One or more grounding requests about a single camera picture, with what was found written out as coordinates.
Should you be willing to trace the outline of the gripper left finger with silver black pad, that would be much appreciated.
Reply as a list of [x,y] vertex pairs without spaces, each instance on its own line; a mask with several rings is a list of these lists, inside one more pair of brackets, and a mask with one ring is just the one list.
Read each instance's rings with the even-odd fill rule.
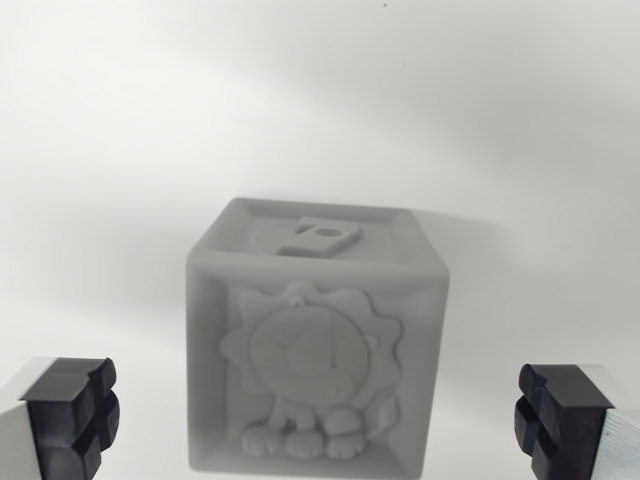
[[1,387],[1,477],[92,479],[117,435],[109,358],[35,357]]

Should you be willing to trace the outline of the gripper right finger with silver black pad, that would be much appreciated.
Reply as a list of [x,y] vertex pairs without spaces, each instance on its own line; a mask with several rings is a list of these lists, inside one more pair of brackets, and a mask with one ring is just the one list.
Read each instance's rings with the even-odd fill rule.
[[637,479],[639,396],[595,364],[525,364],[519,448],[541,480]]

